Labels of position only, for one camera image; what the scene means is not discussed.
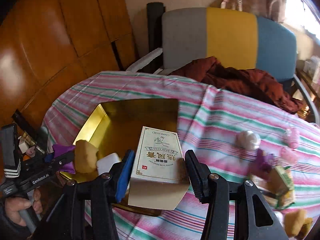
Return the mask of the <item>person's left hand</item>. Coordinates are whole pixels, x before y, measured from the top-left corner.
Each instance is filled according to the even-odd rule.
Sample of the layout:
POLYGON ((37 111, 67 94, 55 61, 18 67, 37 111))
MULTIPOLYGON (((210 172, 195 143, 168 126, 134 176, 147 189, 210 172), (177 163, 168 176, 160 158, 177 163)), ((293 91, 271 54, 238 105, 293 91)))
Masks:
POLYGON ((21 210, 26 210, 32 206, 36 214, 40 214, 43 211, 39 189, 34 190, 33 199, 34 201, 31 202, 21 197, 7 198, 5 200, 5 213, 7 217, 17 225, 27 226, 19 213, 21 210))

